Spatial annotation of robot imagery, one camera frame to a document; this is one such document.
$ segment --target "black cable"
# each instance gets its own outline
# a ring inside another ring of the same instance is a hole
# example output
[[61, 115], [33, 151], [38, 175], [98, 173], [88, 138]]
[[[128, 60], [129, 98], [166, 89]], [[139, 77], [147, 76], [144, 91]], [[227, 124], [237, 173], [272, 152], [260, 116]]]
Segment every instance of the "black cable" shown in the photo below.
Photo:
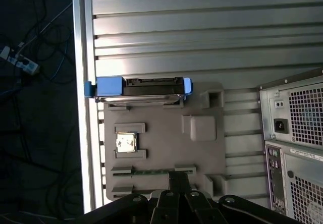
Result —
[[53, 185], [50, 188], [48, 188], [47, 191], [46, 191], [46, 194], [45, 194], [45, 203], [46, 203], [46, 206], [47, 206], [48, 210], [50, 211], [50, 213], [52, 215], [54, 215], [55, 217], [57, 217], [60, 220], [63, 220], [64, 219], [63, 218], [63, 215], [62, 215], [62, 212], [61, 212], [61, 209], [60, 209], [59, 200], [60, 200], [61, 190], [63, 189], [64, 184], [65, 184], [65, 181], [66, 181], [66, 177], [69, 176], [69, 175], [74, 174], [75, 172], [78, 172], [79, 171], [79, 168], [76, 168], [76, 169], [72, 170], [69, 173], [66, 173], [65, 172], [65, 168], [66, 168], [65, 164], [66, 164], [66, 160], [67, 160], [67, 152], [68, 152], [69, 142], [70, 142], [70, 139], [72, 137], [72, 133], [73, 133], [76, 125], [77, 125], [77, 122], [75, 122], [73, 124], [73, 126], [71, 127], [71, 129], [69, 130], [68, 137], [67, 137], [67, 141], [65, 143], [65, 149], [64, 149], [63, 158], [62, 158], [61, 173], [58, 175], [57, 179], [55, 180], [55, 185], [57, 184], [58, 188], [57, 188], [57, 193], [56, 193], [56, 197], [55, 197], [54, 207], [53, 208], [50, 205], [49, 196], [50, 196], [50, 193], [53, 190], [53, 187], [55, 185]]
[[19, 110], [19, 106], [18, 106], [16, 96], [13, 96], [13, 105], [14, 105], [14, 109], [15, 109], [15, 111], [17, 113], [18, 126], [20, 128], [20, 134], [19, 135], [20, 135], [21, 145], [22, 145], [22, 147], [24, 149], [26, 159], [29, 162], [32, 162], [32, 157], [31, 157], [31, 154], [30, 154], [30, 150], [29, 150], [29, 147], [28, 147], [28, 144], [27, 144], [27, 141], [26, 141], [26, 138], [25, 138], [24, 129], [23, 129], [23, 126], [22, 126], [22, 120], [21, 120], [20, 110]]
[[25, 43], [26, 42], [26, 40], [27, 40], [27, 38], [28, 38], [28, 36], [30, 35], [30, 33], [34, 30], [34, 29], [36, 29], [36, 34], [38, 34], [38, 32], [39, 32], [39, 24], [40, 23], [42, 23], [44, 20], [45, 20], [45, 18], [46, 18], [46, 16], [47, 16], [47, 5], [46, 5], [46, 0], [42, 0], [42, 5], [43, 5], [43, 9], [44, 9], [44, 14], [43, 14], [43, 16], [42, 16], [42, 18], [40, 19], [40, 20], [37, 20], [36, 21], [36, 23], [27, 31], [27, 33], [25, 34], [25, 36], [24, 36], [24, 38], [22, 39], [22, 42], [23, 43]]
[[25, 158], [21, 158], [21, 157], [18, 157], [18, 156], [14, 156], [8, 152], [6, 152], [3, 148], [0, 149], [0, 153], [3, 154], [4, 156], [10, 158], [10, 159], [13, 159], [13, 160], [17, 160], [17, 161], [20, 161], [20, 162], [23, 162], [23, 163], [26, 163], [28, 165], [31, 165], [31, 166], [34, 166], [34, 167], [37, 167], [39, 169], [43, 169], [43, 170], [46, 170], [46, 171], [49, 171], [49, 172], [53, 172], [55, 174], [60, 174], [61, 172], [59, 170], [55, 170], [51, 167], [47, 167], [47, 166], [44, 166], [44, 165], [41, 165], [41, 164], [38, 164], [38, 163], [35, 163], [35, 162], [31, 162]]

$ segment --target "power socket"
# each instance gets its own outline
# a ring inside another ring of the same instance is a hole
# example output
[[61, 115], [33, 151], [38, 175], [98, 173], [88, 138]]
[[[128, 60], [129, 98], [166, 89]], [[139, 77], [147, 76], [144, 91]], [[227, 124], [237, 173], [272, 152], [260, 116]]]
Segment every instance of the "power socket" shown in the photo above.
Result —
[[10, 52], [13, 52], [13, 50], [11, 50], [10, 47], [5, 46], [0, 54], [0, 57], [7, 60], [12, 65], [21, 68], [27, 74], [35, 75], [39, 72], [40, 66], [37, 63], [22, 55], [19, 55], [18, 58], [11, 57]]

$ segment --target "cable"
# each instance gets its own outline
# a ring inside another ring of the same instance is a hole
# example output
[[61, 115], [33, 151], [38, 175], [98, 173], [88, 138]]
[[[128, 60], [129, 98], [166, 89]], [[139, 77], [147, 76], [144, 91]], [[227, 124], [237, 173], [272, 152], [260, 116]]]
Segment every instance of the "cable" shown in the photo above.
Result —
[[42, 219], [40, 219], [40, 217], [38, 218], [38, 220], [42, 223], [42, 224], [46, 224], [42, 221]]
[[44, 78], [46, 78], [48, 81], [53, 82], [55, 84], [66, 85], [66, 84], [70, 84], [71, 82], [73, 82], [75, 80], [75, 78], [72, 78], [71, 80], [68, 80], [68, 81], [65, 81], [65, 82], [54, 81], [54, 78], [57, 76], [58, 72], [60, 71], [60, 69], [61, 69], [61, 67], [63, 65], [64, 60], [66, 59], [67, 50], [68, 50], [68, 46], [69, 46], [69, 39], [71, 38], [72, 34], [73, 34], [73, 32], [70, 33], [70, 36], [69, 36], [68, 40], [66, 41], [65, 51], [64, 51], [62, 60], [61, 60], [61, 62], [59, 64], [56, 72], [51, 77], [49, 77], [43, 71], [41, 71], [41, 74], [43, 75]]
[[[26, 215], [32, 215], [32, 216], [36, 216], [36, 217], [41, 217], [41, 218], [48, 218], [48, 219], [57, 219], [56, 217], [53, 216], [48, 216], [48, 215], [39, 215], [39, 214], [35, 214], [35, 213], [31, 213], [31, 212], [27, 212], [27, 211], [20, 211], [21, 213], [24, 213]], [[63, 220], [74, 220], [74, 218], [65, 218]]]
[[70, 3], [68, 6], [66, 6], [60, 13], [58, 13], [40, 32], [38, 35], [34, 36], [31, 40], [29, 40], [27, 43], [25, 43], [17, 52], [17, 54], [20, 54], [20, 52], [28, 46], [31, 42], [33, 42], [36, 38], [39, 37], [39, 35], [44, 32], [48, 26], [50, 26], [62, 13], [64, 13], [70, 6], [72, 6], [73, 3]]
[[29, 150], [26, 138], [25, 138], [24, 129], [22, 126], [22, 120], [21, 120], [21, 116], [20, 116], [18, 101], [17, 101], [17, 98], [15, 95], [13, 96], [13, 105], [14, 105], [14, 110], [16, 111], [16, 114], [17, 114], [18, 126], [20, 128], [20, 134], [19, 134], [20, 141], [21, 141], [21, 145], [24, 150], [24, 153], [25, 153], [26, 160], [28, 160], [30, 163], [33, 163], [31, 153], [30, 153], [30, 150]]
[[4, 219], [6, 219], [6, 220], [8, 220], [8, 221], [10, 221], [10, 222], [12, 222], [12, 223], [16, 223], [16, 224], [23, 224], [23, 223], [21, 223], [21, 222], [17, 222], [17, 221], [11, 220], [11, 219], [9, 219], [8, 217], [5, 217], [4, 215], [0, 215], [0, 217], [4, 218]]
[[[46, 16], [47, 16], [47, 6], [46, 6], [46, 0], [42, 0], [42, 4], [43, 4], [43, 8], [44, 8], [44, 15], [42, 16], [42, 18], [38, 21], [36, 21], [36, 24], [34, 24], [29, 30], [28, 30], [28, 32], [25, 34], [25, 36], [24, 36], [24, 38], [22, 39], [22, 42], [24, 43], [26, 40], [27, 40], [27, 38], [28, 38], [28, 36], [29, 36], [29, 34], [32, 32], [32, 30], [33, 29], [36, 29], [36, 34], [38, 34], [38, 32], [39, 32], [39, 24], [46, 18]], [[34, 7], [34, 9], [35, 9], [35, 14], [37, 15], [37, 17], [38, 17], [38, 14], [37, 14], [37, 10], [36, 10], [36, 7]]]
[[[69, 42], [67, 41], [67, 42], [66, 42], [66, 46], [65, 46], [65, 54], [67, 53], [68, 47], [69, 47]], [[63, 62], [64, 62], [64, 60], [65, 60], [65, 54], [63, 55], [63, 58], [62, 58], [62, 60], [61, 60], [61, 63], [60, 63], [60, 65], [59, 65], [59, 67], [57, 68], [56, 72], [55, 72], [55, 73], [53, 74], [53, 76], [50, 78], [50, 81], [52, 81], [52, 80], [56, 77], [57, 73], [60, 71], [60, 69], [61, 69], [61, 67], [62, 67], [62, 64], [63, 64]]]

